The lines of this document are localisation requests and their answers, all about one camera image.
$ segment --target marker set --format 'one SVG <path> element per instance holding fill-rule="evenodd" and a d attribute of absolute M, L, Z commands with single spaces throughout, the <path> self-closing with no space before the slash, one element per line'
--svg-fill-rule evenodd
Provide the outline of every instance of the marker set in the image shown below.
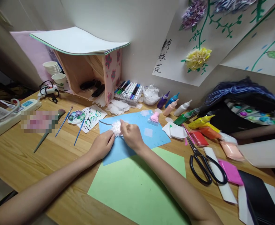
<path fill-rule="evenodd" d="M 275 119 L 271 117 L 268 113 L 259 112 L 254 109 L 254 107 L 236 104 L 233 102 L 227 102 L 227 106 L 234 112 L 236 115 L 244 118 L 252 123 L 257 123 L 260 125 L 274 125 Z"/>
<path fill-rule="evenodd" d="M 143 86 L 138 83 L 132 83 L 130 81 L 124 81 L 116 90 L 116 99 L 126 100 L 128 103 L 137 103 L 141 97 Z"/>

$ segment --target wooden desk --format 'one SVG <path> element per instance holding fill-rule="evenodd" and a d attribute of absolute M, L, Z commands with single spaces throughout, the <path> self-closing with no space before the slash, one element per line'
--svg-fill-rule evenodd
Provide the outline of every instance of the wooden desk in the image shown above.
<path fill-rule="evenodd" d="M 36 99 L 37 93 L 22 102 L 31 98 Z M 90 105 L 91 102 L 80 97 L 63 93 L 58 104 L 54 104 L 49 99 L 42 99 L 42 107 L 39 110 L 58 110 L 62 108 L 68 112 L 71 106 L 74 107 L 73 110 L 80 110 Z M 141 110 L 143 109 L 155 109 L 155 106 L 144 105 Z M 137 108 L 131 108 L 127 113 L 138 111 L 140 110 Z M 58 128 L 65 116 L 66 114 L 60 119 Z M 167 123 L 163 114 L 160 114 L 160 123 L 162 126 Z M 86 153 L 95 137 L 99 134 L 99 125 L 97 124 L 88 134 L 81 132 L 74 147 L 73 144 L 77 133 L 77 126 L 71 126 L 66 123 L 56 138 L 55 132 L 49 134 L 37 152 L 33 154 L 33 150 L 43 134 L 24 133 L 21 130 L 20 123 L 15 125 L 0 136 L 0 178 L 17 192 L 24 190 Z M 258 176 L 264 182 L 275 186 L 275 175 L 271 169 L 258 169 L 248 162 L 230 160 L 226 158 L 218 143 L 210 140 L 208 142 L 209 147 L 213 148 L 218 158 L 228 160 L 236 165 L 238 169 Z M 194 177 L 189 167 L 189 157 L 192 154 L 192 150 L 184 144 L 184 141 L 172 139 L 171 143 L 160 147 L 185 158 L 187 179 L 208 200 L 224 224 L 243 224 L 238 220 L 238 206 L 224 202 L 215 184 L 206 187 Z M 51 204 L 47 210 L 47 215 L 51 219 L 60 225 L 135 224 L 130 219 L 87 195 L 99 165 L 100 163 L 86 170 Z M 201 174 L 196 163 L 195 168 Z M 237 198 L 237 186 L 231 184 L 230 186 Z"/>

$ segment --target scissors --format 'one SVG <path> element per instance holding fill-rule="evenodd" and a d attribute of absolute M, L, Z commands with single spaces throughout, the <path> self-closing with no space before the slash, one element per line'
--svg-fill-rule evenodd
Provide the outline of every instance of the scissors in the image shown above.
<path fill-rule="evenodd" d="M 190 169 L 191 171 L 193 172 L 194 176 L 202 183 L 202 184 L 206 184 L 206 185 L 210 185 L 212 183 L 212 178 L 219 184 L 226 184 L 228 182 L 228 179 L 227 179 L 227 175 L 224 171 L 224 169 L 220 166 L 220 164 L 218 164 L 214 159 L 212 159 L 210 156 L 206 155 L 206 158 L 209 159 L 211 162 L 213 162 L 217 167 L 218 169 L 221 171 L 222 175 L 223 175 L 223 181 L 219 181 L 216 176 L 214 175 L 214 173 L 212 172 L 212 169 L 211 167 L 209 166 L 208 164 L 208 161 L 207 159 L 205 158 L 205 156 L 203 154 L 201 154 L 199 152 L 199 150 L 194 146 L 194 144 L 192 143 L 192 141 L 190 140 L 189 137 L 187 137 L 187 140 L 194 152 L 194 155 L 191 155 L 190 156 L 190 159 L 189 159 L 189 165 L 190 165 Z M 194 170 L 194 166 L 193 166 L 193 159 L 196 159 L 198 165 L 200 166 L 201 170 L 204 172 L 206 178 L 208 179 L 208 181 L 205 181 L 203 180 L 197 173 L 196 171 Z"/>

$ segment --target yellow paper flower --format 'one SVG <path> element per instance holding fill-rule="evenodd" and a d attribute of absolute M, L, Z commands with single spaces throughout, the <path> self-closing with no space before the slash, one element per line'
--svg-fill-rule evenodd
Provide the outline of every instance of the yellow paper flower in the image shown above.
<path fill-rule="evenodd" d="M 201 48 L 190 52 L 186 57 L 186 66 L 191 70 L 199 69 L 206 63 L 210 57 L 212 50 Z"/>

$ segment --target blue yarn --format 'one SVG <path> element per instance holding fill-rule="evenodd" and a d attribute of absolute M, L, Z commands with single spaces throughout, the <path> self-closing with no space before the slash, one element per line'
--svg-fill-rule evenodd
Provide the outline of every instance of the blue yarn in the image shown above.
<path fill-rule="evenodd" d="M 210 95 L 206 97 L 205 105 L 210 106 L 217 100 L 227 94 L 239 94 L 239 93 L 258 93 L 265 95 L 275 101 L 275 95 L 273 95 L 265 87 L 260 86 L 257 83 L 251 81 L 250 77 L 246 77 L 236 82 L 221 82 L 212 91 Z"/>

